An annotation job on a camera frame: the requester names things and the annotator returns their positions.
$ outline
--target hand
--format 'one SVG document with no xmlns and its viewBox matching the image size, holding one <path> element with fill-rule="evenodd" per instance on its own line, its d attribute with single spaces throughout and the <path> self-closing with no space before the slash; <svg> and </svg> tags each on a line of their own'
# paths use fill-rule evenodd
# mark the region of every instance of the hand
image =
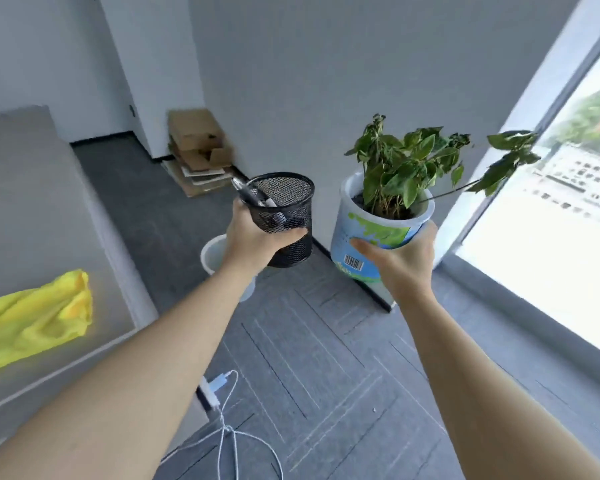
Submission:
<svg viewBox="0 0 600 480">
<path fill-rule="evenodd" d="M 428 221 L 408 244 L 398 249 L 382 249 L 355 238 L 351 240 L 351 245 L 373 261 L 380 271 L 382 282 L 394 298 L 399 292 L 428 296 L 433 293 L 433 241 L 437 232 L 436 225 Z"/>
<path fill-rule="evenodd" d="M 233 201 L 233 218 L 226 230 L 226 250 L 222 267 L 238 268 L 251 277 L 261 272 L 273 254 L 306 234 L 305 228 L 266 233 L 254 224 L 247 206 Z"/>
</svg>

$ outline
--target barcode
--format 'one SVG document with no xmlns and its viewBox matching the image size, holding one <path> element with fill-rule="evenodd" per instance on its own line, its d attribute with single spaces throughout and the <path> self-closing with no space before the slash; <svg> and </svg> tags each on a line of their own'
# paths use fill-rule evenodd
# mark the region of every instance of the barcode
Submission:
<svg viewBox="0 0 600 480">
<path fill-rule="evenodd" d="M 362 266 L 364 265 L 360 259 L 355 259 L 353 256 L 349 256 L 348 254 L 344 255 L 344 264 L 351 266 L 356 271 L 362 271 Z"/>
</svg>

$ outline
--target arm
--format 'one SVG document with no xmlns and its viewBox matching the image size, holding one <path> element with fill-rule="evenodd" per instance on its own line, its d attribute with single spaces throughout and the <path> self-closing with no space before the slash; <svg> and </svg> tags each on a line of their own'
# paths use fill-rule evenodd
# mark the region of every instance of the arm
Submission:
<svg viewBox="0 0 600 480">
<path fill-rule="evenodd" d="M 153 478 L 242 292 L 305 233 L 264 233 L 236 201 L 220 270 L 3 444 L 0 480 Z"/>
<path fill-rule="evenodd" d="M 468 480 L 600 480 L 600 462 L 438 304 L 428 224 L 397 250 L 352 240 L 400 305 Z"/>
</svg>

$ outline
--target left hand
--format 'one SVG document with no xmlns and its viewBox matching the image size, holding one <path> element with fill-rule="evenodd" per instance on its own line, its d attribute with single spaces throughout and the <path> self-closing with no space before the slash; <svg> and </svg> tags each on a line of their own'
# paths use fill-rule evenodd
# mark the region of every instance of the left hand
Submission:
<svg viewBox="0 0 600 480">
<path fill-rule="evenodd" d="M 255 276 L 279 249 L 293 244 L 307 233 L 305 228 L 267 233 L 254 224 L 247 206 L 236 198 L 233 218 L 226 230 L 226 250 L 222 267 L 238 268 Z"/>
</svg>

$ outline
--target forearm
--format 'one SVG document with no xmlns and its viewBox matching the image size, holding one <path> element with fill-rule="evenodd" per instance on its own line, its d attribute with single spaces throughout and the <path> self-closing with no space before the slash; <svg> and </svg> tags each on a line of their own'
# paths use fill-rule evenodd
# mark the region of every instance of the forearm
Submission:
<svg viewBox="0 0 600 480">
<path fill-rule="evenodd" d="M 221 269 L 117 348 L 0 448 L 0 478 L 152 478 L 250 279 Z"/>
<path fill-rule="evenodd" d="M 431 293 L 398 294 L 397 301 L 468 480 L 600 479 L 600 462 Z"/>
</svg>

